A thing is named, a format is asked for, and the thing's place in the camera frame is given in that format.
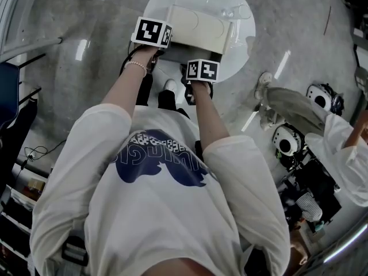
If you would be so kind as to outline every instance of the blue graphic print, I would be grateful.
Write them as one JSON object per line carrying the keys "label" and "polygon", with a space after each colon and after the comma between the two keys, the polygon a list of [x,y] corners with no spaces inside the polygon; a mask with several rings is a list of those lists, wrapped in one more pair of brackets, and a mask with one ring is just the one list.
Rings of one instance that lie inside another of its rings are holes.
{"label": "blue graphic print", "polygon": [[116,170],[126,183],[142,175],[155,176],[165,164],[171,176],[181,185],[203,187],[209,174],[196,156],[161,130],[134,134],[117,155]]}

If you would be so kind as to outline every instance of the white sleeve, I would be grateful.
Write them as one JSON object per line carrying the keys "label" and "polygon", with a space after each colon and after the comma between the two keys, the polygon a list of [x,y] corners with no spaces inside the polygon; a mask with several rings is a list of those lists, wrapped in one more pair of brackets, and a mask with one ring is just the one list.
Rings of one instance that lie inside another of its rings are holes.
{"label": "white sleeve", "polygon": [[111,104],[90,108],[75,122],[33,210],[30,250],[41,275],[47,274],[46,259],[87,217],[94,190],[129,135],[131,122],[124,109]]}
{"label": "white sleeve", "polygon": [[240,236],[262,247],[271,275],[283,275],[290,259],[290,236],[267,163],[248,136],[218,140],[203,153],[216,175]]}
{"label": "white sleeve", "polygon": [[341,173],[343,187],[350,198],[360,206],[368,206],[368,145],[362,140],[357,146],[339,150],[333,164]]}

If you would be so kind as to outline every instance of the pearl bracelet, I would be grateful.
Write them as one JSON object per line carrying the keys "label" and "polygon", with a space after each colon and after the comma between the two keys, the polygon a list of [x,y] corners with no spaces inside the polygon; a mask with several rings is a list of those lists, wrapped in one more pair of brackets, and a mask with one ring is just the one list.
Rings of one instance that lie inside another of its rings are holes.
{"label": "pearl bracelet", "polygon": [[129,64],[135,64],[135,65],[137,65],[137,66],[139,66],[139,67],[141,67],[143,70],[144,70],[144,76],[143,76],[143,78],[147,75],[147,67],[145,67],[143,64],[141,64],[140,62],[135,62],[134,60],[131,60],[131,61],[129,61],[129,62],[127,62],[126,64],[125,64],[125,67],[127,67],[127,65],[129,65]]}

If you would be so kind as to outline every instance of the black and white marker cube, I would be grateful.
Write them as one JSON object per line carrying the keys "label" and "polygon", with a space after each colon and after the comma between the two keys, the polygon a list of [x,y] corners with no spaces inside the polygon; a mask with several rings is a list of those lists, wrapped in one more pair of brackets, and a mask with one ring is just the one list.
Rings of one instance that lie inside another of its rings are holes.
{"label": "black and white marker cube", "polygon": [[205,59],[189,60],[186,71],[187,80],[216,83],[219,79],[220,63]]}
{"label": "black and white marker cube", "polygon": [[132,42],[160,48],[167,48],[173,27],[165,21],[148,17],[139,17]]}

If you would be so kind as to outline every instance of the round tabletop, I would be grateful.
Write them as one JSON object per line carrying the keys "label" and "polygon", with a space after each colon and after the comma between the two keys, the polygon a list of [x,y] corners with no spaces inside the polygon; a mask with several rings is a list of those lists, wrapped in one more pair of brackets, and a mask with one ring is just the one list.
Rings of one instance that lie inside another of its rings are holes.
{"label": "round tabletop", "polygon": [[[188,7],[220,18],[223,9],[245,5],[250,12],[250,17],[248,15],[249,18],[246,20],[230,20],[233,22],[233,32],[229,47],[221,59],[218,82],[232,77],[245,65],[255,39],[254,17],[246,0],[149,0],[143,16],[165,21],[171,5]],[[172,78],[181,75],[179,66],[179,63],[158,61],[158,67]]]}

